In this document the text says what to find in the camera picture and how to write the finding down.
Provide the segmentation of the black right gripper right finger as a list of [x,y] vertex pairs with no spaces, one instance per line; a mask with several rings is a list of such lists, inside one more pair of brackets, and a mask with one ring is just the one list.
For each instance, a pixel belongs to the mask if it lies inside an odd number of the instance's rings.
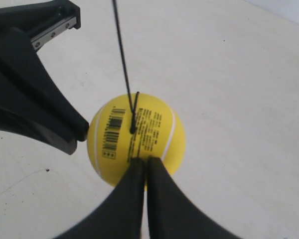
[[180,190],[162,160],[147,162],[147,205],[152,239],[235,239],[202,213]]

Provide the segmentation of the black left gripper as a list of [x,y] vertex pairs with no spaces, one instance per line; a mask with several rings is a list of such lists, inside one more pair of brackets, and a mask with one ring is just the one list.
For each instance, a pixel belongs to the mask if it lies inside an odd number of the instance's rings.
[[0,109],[39,123],[44,117],[55,120],[77,141],[85,141],[88,122],[60,92],[36,53],[72,28],[80,28],[80,7],[69,0],[0,8]]

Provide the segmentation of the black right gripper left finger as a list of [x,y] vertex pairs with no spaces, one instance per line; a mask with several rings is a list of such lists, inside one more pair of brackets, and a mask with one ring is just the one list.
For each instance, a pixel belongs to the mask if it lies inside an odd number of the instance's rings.
[[133,158],[110,195],[57,239],[139,239],[144,206],[145,162]]

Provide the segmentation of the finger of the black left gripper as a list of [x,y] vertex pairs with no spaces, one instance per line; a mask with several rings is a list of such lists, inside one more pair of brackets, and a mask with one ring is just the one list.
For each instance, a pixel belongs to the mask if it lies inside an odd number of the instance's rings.
[[39,123],[0,109],[0,131],[29,137],[69,155],[77,149],[74,134],[59,122],[46,117],[43,123]]

